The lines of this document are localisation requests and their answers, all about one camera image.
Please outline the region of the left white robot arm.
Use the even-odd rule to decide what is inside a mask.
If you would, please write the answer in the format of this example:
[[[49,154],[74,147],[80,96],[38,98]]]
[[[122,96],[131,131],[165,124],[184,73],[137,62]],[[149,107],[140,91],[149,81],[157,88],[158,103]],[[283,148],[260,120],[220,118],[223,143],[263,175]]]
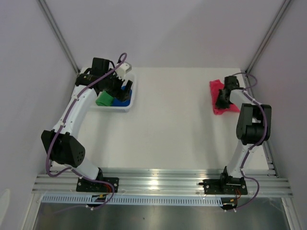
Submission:
[[[102,170],[86,158],[78,134],[86,113],[101,92],[121,102],[130,99],[133,82],[124,78],[132,66],[126,58],[127,53],[122,53],[114,63],[95,57],[91,67],[77,76],[71,99],[60,120],[41,135],[47,153],[45,168],[48,176],[57,177],[71,170],[88,180],[87,186],[92,191],[98,192],[104,187]]]

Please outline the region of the pink towel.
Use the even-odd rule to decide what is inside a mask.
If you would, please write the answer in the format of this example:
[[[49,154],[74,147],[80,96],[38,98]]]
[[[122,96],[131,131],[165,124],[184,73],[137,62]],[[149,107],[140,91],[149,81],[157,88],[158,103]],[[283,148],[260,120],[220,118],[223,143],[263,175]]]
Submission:
[[[230,102],[231,91],[240,89],[236,76],[225,77],[224,83],[220,80],[210,81],[209,87],[214,115],[222,115],[225,112],[240,112],[239,108]]]

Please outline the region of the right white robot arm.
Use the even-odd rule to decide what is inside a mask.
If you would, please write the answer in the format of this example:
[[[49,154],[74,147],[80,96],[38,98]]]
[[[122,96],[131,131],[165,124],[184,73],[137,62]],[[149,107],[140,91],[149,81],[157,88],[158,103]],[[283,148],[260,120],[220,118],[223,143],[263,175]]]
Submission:
[[[232,105],[240,110],[236,126],[238,144],[219,181],[220,190],[227,194],[244,180],[244,165],[250,153],[269,139],[272,117],[270,105],[252,98],[246,89],[240,87],[236,76],[227,76],[224,87],[219,90],[215,107],[229,109]]]

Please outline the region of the green towel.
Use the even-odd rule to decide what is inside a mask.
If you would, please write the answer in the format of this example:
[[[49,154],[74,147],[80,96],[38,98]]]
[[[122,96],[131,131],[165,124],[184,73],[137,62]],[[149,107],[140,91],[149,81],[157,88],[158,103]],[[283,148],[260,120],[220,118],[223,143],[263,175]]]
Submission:
[[[96,99],[95,103],[97,106],[111,106],[114,97],[108,94],[106,91],[102,91],[99,97]]]

